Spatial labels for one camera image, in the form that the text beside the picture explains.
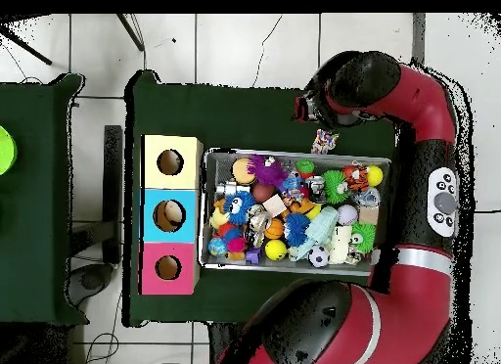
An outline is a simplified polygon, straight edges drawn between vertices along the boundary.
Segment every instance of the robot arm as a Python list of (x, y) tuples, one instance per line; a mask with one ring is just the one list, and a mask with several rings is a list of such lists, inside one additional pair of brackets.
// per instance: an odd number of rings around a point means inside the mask
[(333, 114), (368, 114), (415, 131), (394, 202), (389, 293), (336, 281), (289, 287), (261, 308), (219, 364), (418, 364), (448, 323), (456, 209), (450, 100), (435, 79), (388, 55), (349, 53), (310, 82), (320, 119), (339, 125)]

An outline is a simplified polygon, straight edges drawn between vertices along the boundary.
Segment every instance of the round hole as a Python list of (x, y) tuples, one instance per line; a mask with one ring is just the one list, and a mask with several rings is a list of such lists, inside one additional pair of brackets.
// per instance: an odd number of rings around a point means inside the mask
[(177, 232), (186, 220), (186, 210), (175, 200), (157, 204), (153, 212), (153, 221), (163, 232)]
[(155, 270), (161, 279), (176, 279), (181, 273), (181, 262), (176, 256), (163, 256), (155, 264)]
[(183, 169), (184, 160), (175, 150), (165, 150), (157, 158), (157, 167), (165, 175), (176, 175)]

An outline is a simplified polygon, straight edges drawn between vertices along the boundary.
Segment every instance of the gray button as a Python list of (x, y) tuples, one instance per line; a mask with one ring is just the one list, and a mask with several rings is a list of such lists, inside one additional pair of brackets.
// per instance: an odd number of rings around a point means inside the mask
[(449, 193), (438, 193), (434, 197), (434, 205), (438, 210), (440, 210), (443, 214), (452, 214), (456, 211), (457, 205), (454, 196)]

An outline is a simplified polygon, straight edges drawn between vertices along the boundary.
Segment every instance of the dark green tablecloth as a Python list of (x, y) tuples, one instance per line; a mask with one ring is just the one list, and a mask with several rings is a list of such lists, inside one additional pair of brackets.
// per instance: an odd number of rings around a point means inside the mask
[[(303, 277), (301, 274), (203, 268), (192, 296), (137, 294), (140, 136), (195, 136), (205, 149), (229, 147), (309, 153), (316, 128), (292, 120), (297, 93), (298, 90), (278, 88), (158, 84), (155, 74), (149, 70), (136, 73), (130, 80), (125, 98), (126, 134), (132, 129), (134, 140), (129, 275), (133, 324), (141, 320), (247, 321), (276, 291)], [(388, 122), (368, 122), (345, 128), (340, 134), (334, 154), (392, 157), (394, 133)], [(365, 283), (365, 278), (361, 277), (336, 276), (336, 279)]]
[(18, 159), (0, 176), (0, 321), (82, 324), (65, 299), (69, 248), (68, 104), (82, 77), (0, 84), (0, 125)]

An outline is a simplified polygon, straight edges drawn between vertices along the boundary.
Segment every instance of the plush toy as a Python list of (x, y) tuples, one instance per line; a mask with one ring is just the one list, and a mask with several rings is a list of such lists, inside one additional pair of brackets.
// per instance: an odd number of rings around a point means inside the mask
[(361, 165), (347, 165), (342, 169), (342, 172), (348, 183), (349, 190), (362, 193), (369, 188), (369, 170), (367, 167)]
[(329, 263), (339, 265), (346, 261), (350, 240), (351, 226), (336, 226), (331, 239)]
[(229, 217), (230, 213), (221, 213), (217, 207), (208, 222), (210, 223), (210, 226), (217, 230), (222, 224), (228, 223)]
[(301, 178), (303, 180), (306, 180), (306, 178), (313, 176), (315, 164), (307, 159), (300, 159), (298, 162), (296, 162), (296, 168)]

